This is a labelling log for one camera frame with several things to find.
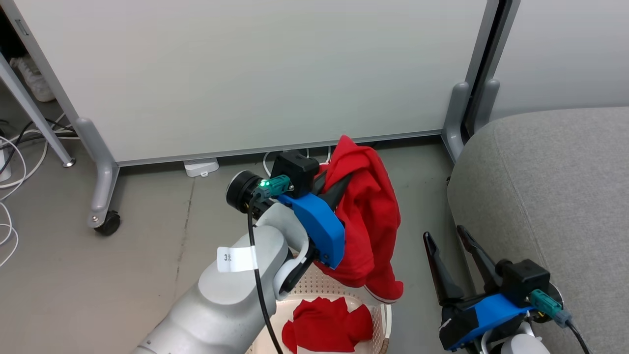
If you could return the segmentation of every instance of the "floor crack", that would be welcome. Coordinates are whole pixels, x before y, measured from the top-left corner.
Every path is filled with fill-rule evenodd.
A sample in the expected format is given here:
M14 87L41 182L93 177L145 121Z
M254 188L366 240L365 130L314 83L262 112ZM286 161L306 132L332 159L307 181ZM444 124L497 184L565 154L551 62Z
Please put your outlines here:
M186 251L186 243L188 242L188 221L190 220L190 209L192 209L192 195L194 194L194 185L196 178L192 179L192 188L190 189L190 198L188 198L188 211L186 214L186 223L184 224L184 237L181 239L181 246L179 248L179 257L177 258L177 275L175 276L175 291L173 298L177 298L177 281L179 280L179 268L181 267L181 259L184 257Z

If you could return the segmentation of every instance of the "concrete floor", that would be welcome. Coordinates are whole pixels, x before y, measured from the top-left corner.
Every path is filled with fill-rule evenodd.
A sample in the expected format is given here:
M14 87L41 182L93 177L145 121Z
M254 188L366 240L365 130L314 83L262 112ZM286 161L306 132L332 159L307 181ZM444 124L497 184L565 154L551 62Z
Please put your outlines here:
M27 122L19 109L8 111L11 122ZM43 111L58 116L54 104ZM63 168L49 152L6 201L19 247L0 268L1 351L128 353L214 261L216 248L246 233L245 216L225 203L225 188L243 169L263 174L261 156L222 159L207 178L187 177L181 163L124 168L112 202L123 222L101 237L86 226L96 168L80 142L64 144L75 166ZM29 168L42 147L23 146ZM443 353L421 234L433 234L455 280L469 289L445 194L452 165L438 139L377 148L402 213L392 264L405 293L393 305L389 352ZM12 166L18 174L19 164ZM0 248L0 260L13 242Z

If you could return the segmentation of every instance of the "green connector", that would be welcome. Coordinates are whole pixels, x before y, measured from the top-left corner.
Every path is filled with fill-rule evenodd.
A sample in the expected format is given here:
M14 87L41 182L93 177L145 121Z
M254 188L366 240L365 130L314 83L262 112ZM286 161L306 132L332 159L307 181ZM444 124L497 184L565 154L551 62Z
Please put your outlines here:
M539 289L533 290L530 300L534 308L550 316L561 328L565 328L566 322L572 319L570 312L564 310L560 303Z
M268 199L286 193L290 186L291 180L282 174L269 180L260 181L258 187L253 190L253 194L259 193L261 199Z

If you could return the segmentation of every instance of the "white label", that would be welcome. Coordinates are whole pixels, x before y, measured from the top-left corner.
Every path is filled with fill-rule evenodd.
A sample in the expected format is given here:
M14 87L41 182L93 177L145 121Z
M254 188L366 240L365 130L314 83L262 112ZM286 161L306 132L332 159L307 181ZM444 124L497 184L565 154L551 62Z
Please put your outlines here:
M221 273L258 269L255 246L241 248L219 247L216 252L216 262L218 271Z

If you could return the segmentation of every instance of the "white sneaker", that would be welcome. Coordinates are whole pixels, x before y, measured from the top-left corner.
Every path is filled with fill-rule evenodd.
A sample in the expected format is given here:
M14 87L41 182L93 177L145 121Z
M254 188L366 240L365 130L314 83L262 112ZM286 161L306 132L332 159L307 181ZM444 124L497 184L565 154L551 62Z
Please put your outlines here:
M24 77L26 85L31 89L33 96L35 96L38 101L48 102L55 99L55 94L52 93L46 79L43 77L30 55L26 54L22 58L13 58L10 64L12 67L19 70Z

